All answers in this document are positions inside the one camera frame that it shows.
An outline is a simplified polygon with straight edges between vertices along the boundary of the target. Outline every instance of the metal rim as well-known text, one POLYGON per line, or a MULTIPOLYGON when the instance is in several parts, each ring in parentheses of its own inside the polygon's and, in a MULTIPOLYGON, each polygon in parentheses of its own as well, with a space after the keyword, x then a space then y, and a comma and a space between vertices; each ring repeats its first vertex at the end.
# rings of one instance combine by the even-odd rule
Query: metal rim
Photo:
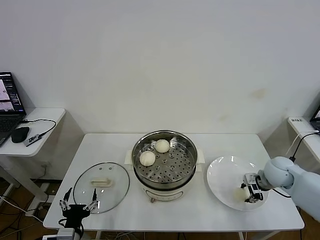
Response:
POLYGON ((75 199, 75 188, 76 188, 76 185, 77 185, 79 179, 80 179, 80 178, 83 176, 83 174, 85 174, 88 170, 90 170, 90 169, 92 169, 93 167, 95 167, 95 166, 97 166, 97 165, 100 165, 100 164, 115 164, 115 165, 118 165, 118 166, 120 166, 121 168, 123 168, 123 169, 125 170, 125 172, 126 172, 126 175, 128 176, 128 188, 126 189, 126 192, 125 192, 123 198, 121 198, 121 200, 118 202, 118 204, 116 204, 114 207, 112 207, 112 208, 110 208, 110 209, 108 209, 108 210, 106 210, 106 211, 102 211, 102 212, 99 212, 99 213, 97 213, 97 212, 92 212, 92 213, 90 213, 90 214, 103 214, 103 213, 106 213, 106 212, 114 209, 114 208, 115 208, 116 206, 118 206, 118 205, 123 201, 123 199, 126 197, 128 191, 129 191, 129 187, 130 187, 130 177, 129 177, 128 171, 127 171, 123 166, 121 166, 120 164, 118 164, 118 163, 116 163, 116 162, 113 162, 113 161, 100 162, 100 163, 97 163, 97 164, 89 167, 89 168, 88 168, 87 170, 85 170, 85 171, 78 177, 78 179, 76 180, 76 182, 75 182, 75 184, 74 184, 74 187, 73 187, 73 191, 72 191, 72 196, 73 196, 73 200, 74 200, 74 203, 75 203, 75 204, 77 204, 76 199, 75 199))

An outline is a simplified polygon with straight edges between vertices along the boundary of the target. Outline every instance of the small label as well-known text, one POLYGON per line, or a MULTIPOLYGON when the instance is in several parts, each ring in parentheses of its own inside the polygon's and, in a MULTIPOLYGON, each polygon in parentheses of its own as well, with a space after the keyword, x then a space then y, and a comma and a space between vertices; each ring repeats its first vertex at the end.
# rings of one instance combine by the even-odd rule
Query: small label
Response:
POLYGON ((297 118, 291 119, 291 121, 292 121, 292 122, 300 122, 300 123, 303 122, 302 119, 297 119, 297 118))

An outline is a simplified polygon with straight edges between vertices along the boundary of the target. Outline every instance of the laptop screen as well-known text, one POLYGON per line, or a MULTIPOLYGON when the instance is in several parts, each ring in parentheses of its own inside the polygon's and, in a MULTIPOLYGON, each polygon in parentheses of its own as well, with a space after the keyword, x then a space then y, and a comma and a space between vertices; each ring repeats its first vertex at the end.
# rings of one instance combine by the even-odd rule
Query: laptop screen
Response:
POLYGON ((23 113, 25 110, 19 99, 11 73, 0 72, 0 115, 23 113))

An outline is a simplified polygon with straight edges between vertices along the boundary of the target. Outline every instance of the table leg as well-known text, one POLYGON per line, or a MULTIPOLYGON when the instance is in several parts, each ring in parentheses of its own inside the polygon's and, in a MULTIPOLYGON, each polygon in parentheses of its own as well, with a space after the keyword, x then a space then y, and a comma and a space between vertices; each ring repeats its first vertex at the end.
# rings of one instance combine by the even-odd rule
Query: table leg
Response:
POLYGON ((256 233, 250 240, 267 240, 277 233, 280 233, 280 231, 261 231, 256 233))
POLYGON ((0 166, 0 176, 4 178, 8 183, 13 184, 16 188, 20 187, 20 183, 15 180, 9 173, 7 173, 1 166, 0 166))
POLYGON ((36 198, 43 201, 47 199, 48 195, 30 180, 25 171, 23 171, 19 166, 13 164, 7 157, 3 157, 0 160, 0 166, 15 180, 21 183, 22 186, 29 190, 36 198))
POLYGON ((244 232, 238 231, 238 235, 239 235, 239 240, 245 240, 244 239, 244 232))
POLYGON ((101 233, 102 231, 97 231, 95 235, 95 239, 100 239, 101 238, 101 233))

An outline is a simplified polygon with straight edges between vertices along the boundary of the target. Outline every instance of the black cable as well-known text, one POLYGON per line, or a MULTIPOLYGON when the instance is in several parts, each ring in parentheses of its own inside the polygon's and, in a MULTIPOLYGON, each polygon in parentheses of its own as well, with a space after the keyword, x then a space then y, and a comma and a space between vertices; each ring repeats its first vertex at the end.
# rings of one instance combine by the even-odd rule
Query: black cable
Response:
MULTIPOLYGON (((16 201, 14 201, 13 199, 11 199, 10 197, 5 196, 5 195, 0 195, 0 196, 1 196, 1 197, 8 198, 9 200, 11 200, 12 202, 14 202, 14 203, 20 208, 19 204, 18 204, 16 201)), ((6 226, 6 227, 3 228, 2 230, 0 230, 0 235, 3 234, 3 233, 4 233, 5 231, 7 231, 8 229, 12 228, 12 225, 15 224, 15 222, 19 219, 19 217, 20 217, 21 214, 23 213, 21 210, 19 210, 19 211, 20 211, 20 213, 17 214, 18 216, 15 218, 15 220, 14 220, 12 223, 10 223, 9 226, 6 226)))
POLYGON ((65 227, 65 225, 62 222, 66 220, 67 220, 66 218, 62 218, 58 221, 58 224, 61 225, 62 227, 65 227))
MULTIPOLYGON (((11 197, 8 197, 8 196, 6 196, 6 195, 1 195, 1 194, 0 194, 0 196, 1 196, 2 198, 5 197, 5 198, 11 200, 14 204, 16 204, 17 206, 19 206, 19 204, 18 204, 15 200, 13 200, 11 197)), ((19 214, 21 214, 21 213, 22 213, 22 211, 21 211, 20 209, 19 209, 19 213, 4 213, 4 212, 0 212, 1 215, 19 215, 19 214)))
POLYGON ((301 142, 303 141, 303 139, 304 139, 305 137, 307 137, 307 136, 314 135, 314 134, 318 134, 318 135, 319 135, 319 132, 309 133, 309 134, 303 136, 303 137, 300 139, 300 141, 299 141, 299 143, 298 143, 298 146, 296 146, 296 149, 295 149, 295 151, 294 151, 294 154, 290 157, 290 159, 291 159, 293 162, 296 160, 296 159, 295 159, 295 155, 296 155, 296 153, 297 153, 297 151, 298 151, 298 148, 300 147, 300 144, 301 144, 301 142))
POLYGON ((53 122, 53 123, 54 123, 53 127, 51 127, 49 130, 47 130, 47 131, 39 134, 39 137, 42 137, 42 136, 45 135, 47 132, 49 132, 49 131, 51 131, 52 129, 54 129, 54 127, 57 125, 56 121, 53 121, 53 120, 51 120, 51 119, 37 119, 37 120, 27 120, 27 119, 25 119, 25 120, 21 120, 20 123, 21 123, 21 124, 25 124, 25 123, 33 123, 33 122, 38 122, 38 121, 47 121, 47 122, 53 122))
POLYGON ((272 190, 275 191, 277 194, 280 194, 282 197, 285 197, 285 198, 287 198, 287 199, 290 199, 290 198, 291 198, 291 196, 284 195, 284 194, 282 194, 281 192, 279 192, 279 191, 277 191, 277 190, 275 190, 275 189, 272 189, 272 190))
MULTIPOLYGON (((301 208, 300 207, 297 207, 297 208, 299 208, 299 214, 301 216, 301 208)), ((300 229, 300 240, 302 240, 302 229, 300 229)))
POLYGON ((82 222, 80 223, 81 225, 81 236, 80 236, 80 238, 82 238, 82 236, 84 235, 84 233, 85 233, 85 230, 84 230, 84 226, 82 225, 82 222))

